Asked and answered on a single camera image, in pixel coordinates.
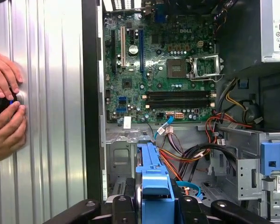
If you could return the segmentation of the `person's left hand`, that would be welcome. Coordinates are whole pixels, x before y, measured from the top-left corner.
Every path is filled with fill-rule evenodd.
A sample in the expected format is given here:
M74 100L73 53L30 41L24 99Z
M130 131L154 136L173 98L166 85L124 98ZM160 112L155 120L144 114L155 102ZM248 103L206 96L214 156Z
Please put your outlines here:
M0 54L0 98L13 100L13 94L19 93L18 83L22 82L23 78L16 64Z

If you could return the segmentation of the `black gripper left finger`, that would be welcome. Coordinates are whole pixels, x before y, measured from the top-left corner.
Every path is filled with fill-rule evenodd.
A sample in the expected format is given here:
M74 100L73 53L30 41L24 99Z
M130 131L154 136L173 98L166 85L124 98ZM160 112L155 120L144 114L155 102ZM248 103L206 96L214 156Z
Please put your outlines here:
M109 202L101 204L94 199L82 200L46 224L136 224L133 201L129 196L112 196Z

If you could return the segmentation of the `person's right hand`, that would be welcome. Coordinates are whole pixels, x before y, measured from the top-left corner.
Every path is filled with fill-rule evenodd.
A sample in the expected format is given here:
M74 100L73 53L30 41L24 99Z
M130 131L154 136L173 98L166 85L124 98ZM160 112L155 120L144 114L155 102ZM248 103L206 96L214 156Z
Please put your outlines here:
M25 106L18 101L0 114L0 161L25 144L26 126Z

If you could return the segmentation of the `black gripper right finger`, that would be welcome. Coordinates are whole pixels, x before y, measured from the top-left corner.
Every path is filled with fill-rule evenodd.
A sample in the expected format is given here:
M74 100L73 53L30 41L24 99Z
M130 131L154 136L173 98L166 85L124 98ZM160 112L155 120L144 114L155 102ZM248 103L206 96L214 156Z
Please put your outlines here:
M205 206L194 196L181 196L177 202L178 224L267 224L268 220L227 200Z

